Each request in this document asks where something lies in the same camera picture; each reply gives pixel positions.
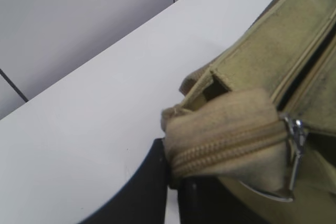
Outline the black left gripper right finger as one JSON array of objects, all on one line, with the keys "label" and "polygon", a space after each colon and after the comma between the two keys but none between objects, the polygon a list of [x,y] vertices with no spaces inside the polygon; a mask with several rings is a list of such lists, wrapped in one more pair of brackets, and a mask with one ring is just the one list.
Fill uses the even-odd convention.
[{"label": "black left gripper right finger", "polygon": [[298,182],[278,202],[228,178],[189,177],[178,188],[181,223],[335,223],[335,194]]}]

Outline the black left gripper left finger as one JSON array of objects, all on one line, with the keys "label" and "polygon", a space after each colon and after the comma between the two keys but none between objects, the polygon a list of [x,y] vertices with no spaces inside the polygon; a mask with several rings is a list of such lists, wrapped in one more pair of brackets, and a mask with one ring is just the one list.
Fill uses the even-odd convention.
[{"label": "black left gripper left finger", "polygon": [[128,182],[82,223],[165,223],[168,165],[157,138]]}]

